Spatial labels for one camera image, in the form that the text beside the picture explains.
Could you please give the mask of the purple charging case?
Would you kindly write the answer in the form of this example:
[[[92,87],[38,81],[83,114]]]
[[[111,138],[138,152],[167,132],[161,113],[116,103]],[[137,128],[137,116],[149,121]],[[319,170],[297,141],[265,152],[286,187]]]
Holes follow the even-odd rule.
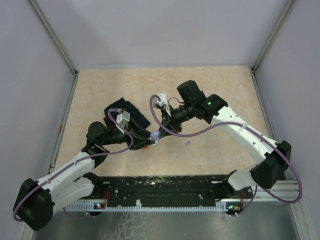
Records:
[[[150,133],[150,138],[152,139],[152,140],[154,140],[154,141],[158,141],[158,140],[160,140],[160,131],[159,130],[155,130],[155,131],[152,131],[151,133]]]

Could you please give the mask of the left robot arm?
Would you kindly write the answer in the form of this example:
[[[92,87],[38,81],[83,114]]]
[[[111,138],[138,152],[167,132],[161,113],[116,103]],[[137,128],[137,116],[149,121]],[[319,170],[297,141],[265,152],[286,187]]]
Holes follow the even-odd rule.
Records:
[[[67,205],[84,197],[101,197],[102,179],[93,169],[101,165],[111,152],[107,145],[126,143],[127,150],[155,145],[158,138],[131,120],[121,127],[108,129],[95,121],[88,127],[86,145],[68,163],[37,180],[28,178],[19,189],[13,206],[13,219],[38,231]]]

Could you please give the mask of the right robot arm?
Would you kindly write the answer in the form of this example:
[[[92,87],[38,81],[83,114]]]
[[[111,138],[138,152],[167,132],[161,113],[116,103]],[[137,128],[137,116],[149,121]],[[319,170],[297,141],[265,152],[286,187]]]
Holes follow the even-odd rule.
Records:
[[[253,158],[250,167],[233,171],[223,185],[223,192],[229,198],[235,198],[241,189],[258,185],[271,189],[288,169],[283,157],[290,159],[291,145],[283,140],[277,142],[256,131],[216,94],[205,96],[194,80],[188,80],[177,87],[183,102],[173,108],[167,96],[158,94],[152,105],[161,110],[161,123],[174,133],[182,131],[182,123],[197,118],[229,135]]]

